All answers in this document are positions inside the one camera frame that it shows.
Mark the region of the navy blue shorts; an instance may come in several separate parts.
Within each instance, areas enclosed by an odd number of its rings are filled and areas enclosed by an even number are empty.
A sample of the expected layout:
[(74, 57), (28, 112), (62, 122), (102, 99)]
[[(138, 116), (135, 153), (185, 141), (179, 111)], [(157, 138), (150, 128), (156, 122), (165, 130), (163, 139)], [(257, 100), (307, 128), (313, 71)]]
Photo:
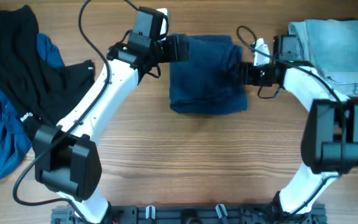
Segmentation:
[(170, 64), (170, 108), (177, 113), (224, 115), (247, 110), (236, 66), (243, 48), (229, 35), (177, 35), (188, 59)]

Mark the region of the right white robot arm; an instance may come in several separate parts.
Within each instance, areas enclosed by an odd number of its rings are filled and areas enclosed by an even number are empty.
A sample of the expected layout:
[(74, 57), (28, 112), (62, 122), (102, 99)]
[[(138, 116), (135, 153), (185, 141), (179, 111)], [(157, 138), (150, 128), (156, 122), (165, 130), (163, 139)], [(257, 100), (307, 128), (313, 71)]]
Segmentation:
[(254, 62), (242, 62), (239, 75), (245, 85), (278, 85), (294, 95), (308, 111), (301, 140), (302, 163), (289, 184), (277, 192), (273, 219), (290, 220), (309, 214), (316, 199), (344, 174), (358, 167), (358, 100), (352, 100), (325, 82), (316, 67), (298, 57), (295, 36), (270, 54), (263, 39), (244, 43)]

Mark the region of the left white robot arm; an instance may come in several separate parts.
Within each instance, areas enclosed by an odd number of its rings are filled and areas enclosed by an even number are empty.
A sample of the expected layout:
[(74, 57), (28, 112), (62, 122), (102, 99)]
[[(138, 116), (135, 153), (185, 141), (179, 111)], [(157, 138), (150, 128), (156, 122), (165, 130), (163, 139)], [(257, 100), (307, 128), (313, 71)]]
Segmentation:
[(113, 222), (111, 204), (98, 188), (100, 137), (144, 75), (185, 57), (178, 38), (168, 34), (168, 9), (136, 10), (134, 27), (108, 48), (99, 77), (80, 102), (56, 126), (43, 125), (35, 135), (35, 179), (69, 204), (75, 223)]

